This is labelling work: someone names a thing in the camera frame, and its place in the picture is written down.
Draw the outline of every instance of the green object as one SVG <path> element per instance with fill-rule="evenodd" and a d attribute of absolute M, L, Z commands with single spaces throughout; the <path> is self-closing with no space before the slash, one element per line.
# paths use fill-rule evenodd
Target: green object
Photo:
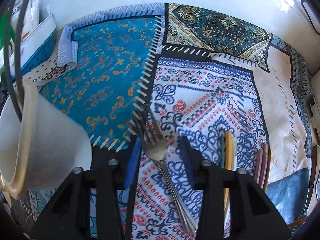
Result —
<path fill-rule="evenodd" d="M 3 41 L 4 41 L 4 29 L 5 29 L 5 23 L 7 22 L 7 18 L 8 18 L 8 10 L 6 10 L 4 12 L 4 14 L 2 15 L 2 17 L 0 18 L 0 49 L 2 49 L 3 47 Z M 10 29 L 9 29 L 9 40 L 10 39 L 13 39 L 15 38 L 15 32 L 10 24 Z"/>

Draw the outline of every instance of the fork tines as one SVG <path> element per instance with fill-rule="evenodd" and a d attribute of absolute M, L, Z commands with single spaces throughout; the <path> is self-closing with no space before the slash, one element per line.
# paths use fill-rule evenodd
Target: fork tines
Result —
<path fill-rule="evenodd" d="M 146 144 L 154 144 L 162 138 L 162 134 L 158 127 L 158 124 L 150 110 L 149 105 L 143 105 L 142 111 L 132 111 L 134 126 L 132 129 L 137 135 L 144 139 Z"/>

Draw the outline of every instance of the blue fabric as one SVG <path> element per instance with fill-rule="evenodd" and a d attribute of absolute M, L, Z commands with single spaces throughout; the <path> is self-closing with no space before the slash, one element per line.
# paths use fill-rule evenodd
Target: blue fabric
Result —
<path fill-rule="evenodd" d="M 143 63 L 154 35 L 155 18 L 123 19 L 74 32 L 78 41 L 75 69 L 44 85 L 41 94 L 58 109 L 98 136 L 100 146 L 130 136 L 126 123 L 134 110 Z"/>
<path fill-rule="evenodd" d="M 289 224 L 304 216 L 308 196 L 308 168 L 301 169 L 290 176 L 268 185 L 267 196 L 276 206 L 284 221 Z"/>

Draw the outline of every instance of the fork handle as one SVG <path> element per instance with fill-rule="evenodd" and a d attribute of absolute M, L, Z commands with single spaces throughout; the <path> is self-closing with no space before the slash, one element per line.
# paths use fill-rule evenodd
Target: fork handle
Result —
<path fill-rule="evenodd" d="M 167 169 L 167 162 L 165 159 L 161 161 L 155 161 L 155 164 L 160 169 L 162 175 L 164 176 L 165 181 L 167 182 L 168 188 L 170 190 L 170 193 L 173 197 L 174 204 L 177 207 L 177 211 L 181 220 L 182 227 L 184 231 L 190 235 L 196 234 L 196 231 L 198 229 L 198 225 L 195 222 L 195 220 L 191 217 L 186 205 L 182 201 L 176 187 L 173 184 L 173 181 L 170 177 L 170 174 Z"/>

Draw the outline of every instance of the metal screw head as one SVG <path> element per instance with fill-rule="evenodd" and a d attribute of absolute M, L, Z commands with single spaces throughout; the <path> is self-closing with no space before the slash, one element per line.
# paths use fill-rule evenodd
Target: metal screw head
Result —
<path fill-rule="evenodd" d="M 248 173 L 248 171 L 245 168 L 239 168 L 239 169 L 237 169 L 237 172 L 240 174 L 247 174 Z"/>
<path fill-rule="evenodd" d="M 74 174 L 80 174 L 83 171 L 83 169 L 81 167 L 75 167 L 72 172 Z"/>
<path fill-rule="evenodd" d="M 211 165 L 211 161 L 209 161 L 209 160 L 203 160 L 203 161 L 201 162 L 201 164 L 202 164 L 202 166 L 208 167 L 208 166 Z"/>
<path fill-rule="evenodd" d="M 118 164 L 118 161 L 116 160 L 116 159 L 111 159 L 111 160 L 109 160 L 109 165 L 110 166 L 115 166 L 115 165 L 117 165 Z"/>

